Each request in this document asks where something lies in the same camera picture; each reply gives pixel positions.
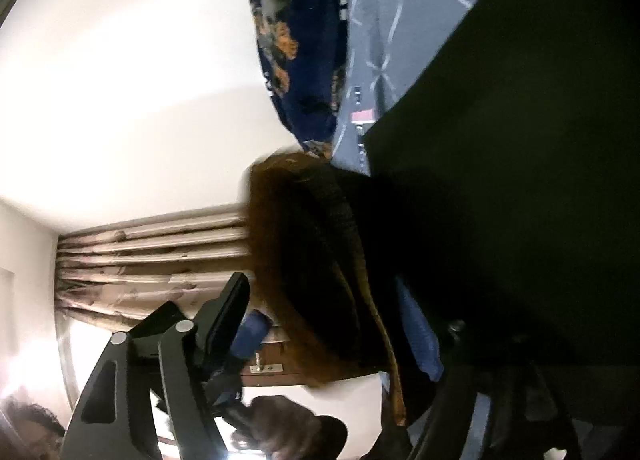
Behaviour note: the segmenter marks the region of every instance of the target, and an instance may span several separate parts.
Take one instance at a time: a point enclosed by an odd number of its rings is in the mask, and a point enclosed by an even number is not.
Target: curly hair
[[[2,405],[2,416],[10,428],[17,422],[28,421],[39,424],[56,436],[62,437],[65,434],[65,428],[56,416],[39,404],[22,404],[10,399]],[[24,451],[18,447],[19,444],[15,443],[15,437],[12,437],[13,432],[12,429],[3,429],[3,426],[0,426],[0,460],[28,460],[24,456]]]

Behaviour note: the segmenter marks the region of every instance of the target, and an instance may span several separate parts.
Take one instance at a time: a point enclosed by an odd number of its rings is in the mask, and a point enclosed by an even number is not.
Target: white ceiling
[[[293,143],[247,0],[18,0],[0,28],[0,198],[60,233],[235,202]]]

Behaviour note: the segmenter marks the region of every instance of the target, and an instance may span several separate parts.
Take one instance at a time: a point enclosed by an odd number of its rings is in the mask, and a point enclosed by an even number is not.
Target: curtain
[[[74,319],[127,331],[166,301],[193,317],[234,271],[250,280],[239,210],[62,237],[56,309]]]

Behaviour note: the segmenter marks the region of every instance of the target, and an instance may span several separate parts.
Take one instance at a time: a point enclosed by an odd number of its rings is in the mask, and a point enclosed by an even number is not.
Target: screw
[[[125,332],[118,332],[111,336],[112,345],[121,345],[126,340],[127,340],[127,334]]]
[[[175,324],[176,331],[180,332],[181,334],[190,332],[192,328],[193,321],[189,321],[188,319],[183,319],[182,321],[178,321]]]

